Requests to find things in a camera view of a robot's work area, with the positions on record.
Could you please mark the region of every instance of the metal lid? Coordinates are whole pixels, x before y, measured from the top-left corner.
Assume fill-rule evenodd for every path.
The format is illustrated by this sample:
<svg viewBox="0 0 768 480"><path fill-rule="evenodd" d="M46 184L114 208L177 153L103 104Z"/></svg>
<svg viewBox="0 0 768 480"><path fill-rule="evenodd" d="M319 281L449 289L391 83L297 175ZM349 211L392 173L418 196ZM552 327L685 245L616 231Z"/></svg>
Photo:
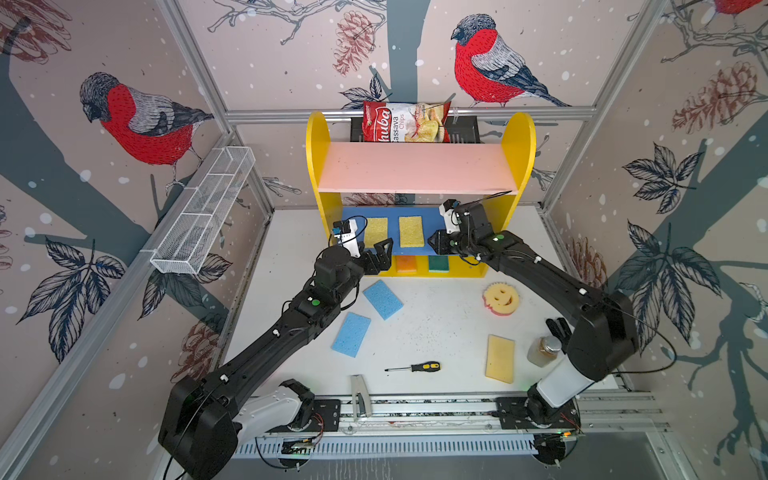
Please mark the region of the metal lid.
<svg viewBox="0 0 768 480"><path fill-rule="evenodd" d="M541 346L549 353L557 353L563 349L563 344L560 340L553 335L546 336L541 340Z"/></svg>

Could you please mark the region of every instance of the robotic arm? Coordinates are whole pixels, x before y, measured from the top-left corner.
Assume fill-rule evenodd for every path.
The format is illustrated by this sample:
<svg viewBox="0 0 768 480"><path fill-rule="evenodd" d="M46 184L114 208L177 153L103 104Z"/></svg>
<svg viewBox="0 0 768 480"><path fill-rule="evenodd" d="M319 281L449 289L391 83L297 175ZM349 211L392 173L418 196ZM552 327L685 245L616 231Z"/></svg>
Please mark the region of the robotic arm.
<svg viewBox="0 0 768 480"><path fill-rule="evenodd" d="M495 233L478 202L440 207L445 230L429 238L439 255L455 254L487 263L530 287L574 326L567 357L528 390L524 415L548 425L565 404L593 382L602 380L637 351L637 330L629 299L606 295L551 265L519 237ZM392 265L392 239L364 250L356 242L354 219L334 224L338 244L317 257L315 271L288 308L259 339L226 365L197 381L185 377L170 392L159 443L196 480L213 478L241 442L278 425L301 429L313 414L312 394L296 380L275 392L250 398L279 365L315 339L349 308L341 303L359 292L363 275Z"/></svg>

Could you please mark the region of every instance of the screwdriver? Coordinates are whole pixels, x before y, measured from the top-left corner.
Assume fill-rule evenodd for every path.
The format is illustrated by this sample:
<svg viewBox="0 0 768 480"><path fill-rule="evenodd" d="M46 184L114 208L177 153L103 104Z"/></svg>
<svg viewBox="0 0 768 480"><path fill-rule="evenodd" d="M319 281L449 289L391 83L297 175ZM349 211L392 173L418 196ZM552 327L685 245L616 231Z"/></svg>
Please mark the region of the screwdriver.
<svg viewBox="0 0 768 480"><path fill-rule="evenodd" d="M385 372L394 372L396 370L408 370L410 369L411 372L437 372L440 370L440 362L436 362L435 360L429 360L428 362L424 363L416 363L415 365L403 367L401 369L384 369Z"/></svg>

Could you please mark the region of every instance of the white wire basket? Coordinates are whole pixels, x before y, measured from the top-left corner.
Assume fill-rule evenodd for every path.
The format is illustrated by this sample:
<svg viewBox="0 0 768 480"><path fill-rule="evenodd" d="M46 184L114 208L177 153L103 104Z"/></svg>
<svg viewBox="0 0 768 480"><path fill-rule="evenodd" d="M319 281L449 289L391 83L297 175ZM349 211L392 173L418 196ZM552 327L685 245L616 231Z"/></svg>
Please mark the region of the white wire basket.
<svg viewBox="0 0 768 480"><path fill-rule="evenodd" d="M162 273L197 274L253 168L249 147L225 147L150 262Z"/></svg>

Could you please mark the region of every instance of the chips bag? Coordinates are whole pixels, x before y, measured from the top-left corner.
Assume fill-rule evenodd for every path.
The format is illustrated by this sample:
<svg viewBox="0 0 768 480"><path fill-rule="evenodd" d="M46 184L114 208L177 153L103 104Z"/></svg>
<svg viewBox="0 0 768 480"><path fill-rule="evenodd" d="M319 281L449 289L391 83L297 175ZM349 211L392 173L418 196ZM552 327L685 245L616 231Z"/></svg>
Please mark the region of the chips bag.
<svg viewBox="0 0 768 480"><path fill-rule="evenodd" d="M397 104L367 101L362 106L364 141L445 142L446 104Z"/></svg>

